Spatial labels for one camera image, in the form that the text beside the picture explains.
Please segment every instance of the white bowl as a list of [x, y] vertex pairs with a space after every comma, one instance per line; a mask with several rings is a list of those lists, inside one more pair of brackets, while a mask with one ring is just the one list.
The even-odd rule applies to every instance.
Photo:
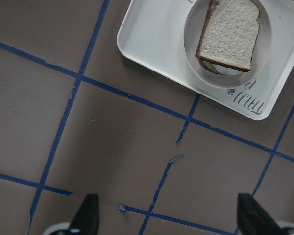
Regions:
[[187, 61], [197, 77], [208, 84], [222, 88], [233, 88], [255, 78], [264, 67], [271, 49], [271, 25], [268, 15], [258, 0], [253, 2], [258, 6], [259, 34], [252, 55], [251, 70], [238, 75], [226, 76], [206, 70], [195, 57], [201, 32], [205, 23], [210, 0], [197, 0], [187, 16], [184, 26], [184, 48]]

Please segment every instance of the paw print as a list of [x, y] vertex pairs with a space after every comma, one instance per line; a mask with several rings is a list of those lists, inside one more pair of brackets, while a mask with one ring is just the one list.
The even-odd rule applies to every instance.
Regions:
[[235, 93], [235, 89], [234, 88], [227, 89], [227, 93], [230, 94], [230, 95], [233, 95]]

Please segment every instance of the bread crust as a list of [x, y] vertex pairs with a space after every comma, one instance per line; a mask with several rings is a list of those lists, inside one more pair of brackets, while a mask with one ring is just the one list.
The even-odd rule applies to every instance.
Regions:
[[[218, 62], [218, 61], [215, 61], [215, 60], [212, 60], [212, 59], [209, 59], [209, 58], [206, 58], [206, 57], [200, 55], [200, 51], [201, 51], [201, 48], [202, 48], [202, 42], [203, 42], [204, 37], [205, 37], [205, 31], [206, 31], [206, 29], [208, 27], [208, 24], [209, 24], [211, 15], [213, 14], [213, 12], [215, 11], [215, 9], [217, 8], [217, 6], [219, 4], [220, 4], [220, 0], [210, 0], [209, 9], [207, 11], [206, 20], [205, 20], [205, 23], [204, 23], [204, 27], [203, 27], [202, 34], [201, 34], [201, 37], [200, 37], [200, 40], [199, 40], [199, 44], [197, 46], [197, 51], [196, 51], [195, 56], [198, 58], [199, 63], [205, 69], [210, 70], [213, 73], [216, 73], [216, 72], [215, 71], [212, 71], [210, 68], [208, 68], [202, 61], [209, 62], [209, 63], [215, 64], [215, 65], [220, 65], [220, 66], [223, 66], [223, 67], [226, 67], [226, 68], [230, 68], [230, 69], [235, 69], [235, 70], [242, 71], [242, 72], [248, 72], [248, 71], [250, 71], [249, 68], [242, 68], [242, 67], [237, 67], [237, 66], [234, 66], [234, 65], [230, 65], [230, 64]], [[258, 38], [258, 35], [259, 35], [259, 25], [258, 25], [258, 34], [257, 34], [256, 40]]]

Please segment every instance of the bread slice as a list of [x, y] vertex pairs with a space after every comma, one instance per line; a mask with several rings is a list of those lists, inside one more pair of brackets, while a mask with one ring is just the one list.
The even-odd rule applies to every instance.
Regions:
[[205, 68], [211, 63], [250, 71], [258, 17], [259, 9], [251, 0], [210, 0], [196, 51], [200, 63]]

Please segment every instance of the white tray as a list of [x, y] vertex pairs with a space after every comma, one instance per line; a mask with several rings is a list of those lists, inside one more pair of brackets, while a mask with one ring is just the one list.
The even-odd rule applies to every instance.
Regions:
[[191, 0], [132, 0], [117, 44], [128, 59], [253, 120], [263, 120], [272, 111], [294, 65], [294, 2], [259, 2], [271, 24], [269, 57], [256, 77], [232, 89], [202, 81], [187, 62], [183, 37]]

